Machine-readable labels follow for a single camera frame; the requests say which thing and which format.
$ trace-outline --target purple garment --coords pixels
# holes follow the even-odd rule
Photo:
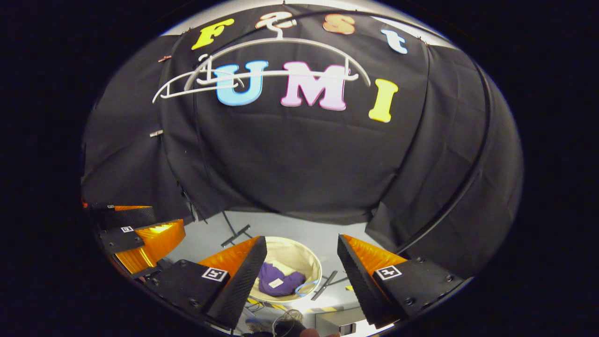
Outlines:
[[[297,287],[305,282],[305,276],[301,273],[293,272],[285,276],[279,268],[273,266],[272,263],[266,262],[262,264],[258,278],[260,279],[260,291],[273,297],[291,295]],[[283,283],[274,288],[268,285],[277,278],[283,281]]]

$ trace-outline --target foam letter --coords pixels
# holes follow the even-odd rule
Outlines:
[[[343,86],[345,85],[345,67],[330,65],[318,80],[310,74],[310,68],[303,62],[287,62],[283,68],[300,74],[290,74],[287,84],[287,95],[281,99],[281,104],[286,107],[297,107],[302,103],[299,96],[300,88],[309,106],[312,106],[322,91],[325,96],[319,101],[322,108],[327,110],[345,110],[343,101]]]
[[[198,42],[196,42],[191,47],[191,50],[196,50],[197,48],[211,44],[212,42],[214,42],[212,36],[219,36],[225,30],[225,26],[231,26],[234,22],[235,20],[233,19],[226,19],[225,21],[221,21],[211,26],[202,28],[198,38]]]
[[[353,27],[354,23],[356,20],[351,16],[329,14],[325,16],[325,23],[322,24],[322,27],[327,32],[349,35],[356,31],[356,28]]]
[[[401,43],[406,43],[406,41],[397,35],[396,32],[388,31],[387,29],[383,29],[380,32],[387,35],[387,43],[389,44],[389,47],[393,48],[394,51],[400,54],[408,54],[408,50],[401,45]]]
[[[287,19],[288,17],[292,17],[292,16],[293,16],[293,14],[291,14],[290,12],[272,12],[272,13],[264,14],[263,16],[260,17],[260,21],[258,21],[258,23],[256,24],[256,29],[266,26],[266,22],[269,19],[276,18],[277,20],[281,20],[281,19]],[[295,20],[291,20],[291,21],[285,21],[282,23],[278,23],[274,26],[277,28],[289,28],[289,27],[293,27],[295,25],[297,25],[297,22]]]
[[[246,69],[250,71],[250,88],[243,93],[235,92],[233,88],[219,88],[216,89],[216,96],[219,101],[228,106],[244,106],[250,104],[260,97],[262,93],[262,70],[268,66],[267,61],[252,61],[246,63]],[[215,69],[214,74],[216,77],[230,76],[232,73],[239,69],[237,64],[224,65]],[[232,86],[233,79],[219,81],[216,83],[217,88],[222,86]]]
[[[374,107],[368,112],[368,117],[375,121],[388,123],[391,120],[391,114],[389,113],[391,100],[393,99],[393,94],[399,88],[395,83],[383,79],[377,79],[374,81],[374,84],[379,87],[379,93],[376,96]]]

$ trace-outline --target hand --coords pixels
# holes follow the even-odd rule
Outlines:
[[[320,337],[320,333],[314,329],[305,329],[300,333],[299,337]],[[325,337],[341,337],[341,334],[337,332]]]

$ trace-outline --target letter m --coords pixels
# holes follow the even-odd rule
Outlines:
[[[287,84],[287,95],[281,99],[281,104],[286,107],[297,107],[302,104],[300,88],[309,106],[312,106],[322,91],[324,97],[319,105],[327,110],[345,110],[343,101],[343,86],[345,85],[345,67],[341,65],[330,65],[323,75],[316,80],[310,73],[310,68],[304,62],[287,62],[283,68],[289,70],[289,82]]]

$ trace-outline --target laundry basket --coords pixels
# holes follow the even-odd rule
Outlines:
[[[322,266],[310,248],[297,241],[277,236],[267,236],[266,247],[268,252],[264,262],[302,273],[305,276],[305,283],[297,288],[297,293],[273,297],[260,291],[260,279],[256,278],[250,297],[262,302],[289,303],[315,291],[322,278]]]

